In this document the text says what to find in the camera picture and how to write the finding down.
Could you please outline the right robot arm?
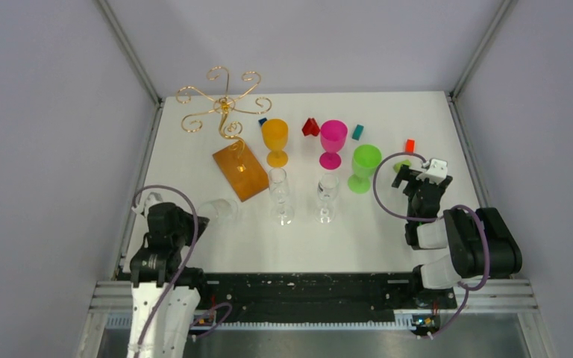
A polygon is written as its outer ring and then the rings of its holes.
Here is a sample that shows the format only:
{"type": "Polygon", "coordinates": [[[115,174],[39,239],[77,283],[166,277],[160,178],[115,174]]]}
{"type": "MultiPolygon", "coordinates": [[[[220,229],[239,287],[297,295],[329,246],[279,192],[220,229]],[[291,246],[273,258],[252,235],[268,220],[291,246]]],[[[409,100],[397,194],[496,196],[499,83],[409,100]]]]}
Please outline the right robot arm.
{"type": "Polygon", "coordinates": [[[448,176],[435,183],[424,173],[404,164],[391,187],[405,181],[407,196],[406,243],[415,251],[446,249],[444,257],[412,270],[407,296],[417,307],[428,307],[437,299],[438,290],[450,289],[462,279],[506,278],[522,269],[522,252],[499,211],[481,207],[466,212],[460,206],[445,210],[438,217],[440,199],[452,182],[448,176]]]}

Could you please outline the green plastic goblet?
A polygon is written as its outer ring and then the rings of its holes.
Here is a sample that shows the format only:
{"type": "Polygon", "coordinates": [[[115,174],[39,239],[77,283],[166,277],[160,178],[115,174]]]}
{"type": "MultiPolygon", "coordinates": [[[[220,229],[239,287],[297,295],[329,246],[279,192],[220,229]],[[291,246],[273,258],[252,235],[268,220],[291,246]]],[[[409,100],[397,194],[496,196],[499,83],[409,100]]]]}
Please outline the green plastic goblet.
{"type": "Polygon", "coordinates": [[[355,148],[352,157],[352,175],[348,179],[348,188],[357,194],[370,190],[370,177],[382,161],[380,149],[374,145],[364,144],[355,148]]]}

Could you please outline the clear short wine glass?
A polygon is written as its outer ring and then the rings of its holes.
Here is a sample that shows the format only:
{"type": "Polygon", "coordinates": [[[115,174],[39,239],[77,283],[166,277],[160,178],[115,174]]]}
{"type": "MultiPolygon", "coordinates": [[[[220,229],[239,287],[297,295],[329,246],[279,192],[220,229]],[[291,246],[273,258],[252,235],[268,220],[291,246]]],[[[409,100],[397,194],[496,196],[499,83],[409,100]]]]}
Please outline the clear short wine glass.
{"type": "Polygon", "coordinates": [[[221,228],[233,227],[237,223],[238,211],[238,204],[234,200],[218,198],[201,204],[197,214],[208,220],[208,227],[221,228]]]}

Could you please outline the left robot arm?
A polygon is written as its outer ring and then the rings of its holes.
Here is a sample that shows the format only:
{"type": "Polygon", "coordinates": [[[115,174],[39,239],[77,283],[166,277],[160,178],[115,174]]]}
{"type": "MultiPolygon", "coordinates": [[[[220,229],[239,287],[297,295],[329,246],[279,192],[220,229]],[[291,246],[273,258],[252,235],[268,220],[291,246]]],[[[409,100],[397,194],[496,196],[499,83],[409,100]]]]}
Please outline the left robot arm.
{"type": "Polygon", "coordinates": [[[170,357],[182,348],[196,308],[208,302],[207,278],[181,251],[203,234],[208,219],[163,202],[147,210],[148,230],[130,261],[132,319],[128,357],[170,357]]]}

